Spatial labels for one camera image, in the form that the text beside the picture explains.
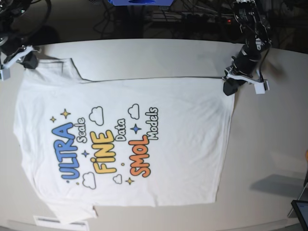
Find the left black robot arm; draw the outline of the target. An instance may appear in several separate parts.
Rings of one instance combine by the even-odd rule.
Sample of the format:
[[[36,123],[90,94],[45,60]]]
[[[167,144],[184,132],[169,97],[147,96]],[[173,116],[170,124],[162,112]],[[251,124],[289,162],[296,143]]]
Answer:
[[[248,37],[239,53],[232,57],[231,65],[224,70],[223,92],[231,96],[240,86],[248,83],[254,85],[256,94],[264,94],[270,88],[261,73],[266,58],[262,52],[269,52],[271,47],[270,27],[264,25],[265,19],[260,15],[256,1],[236,0],[233,5],[235,20]]]

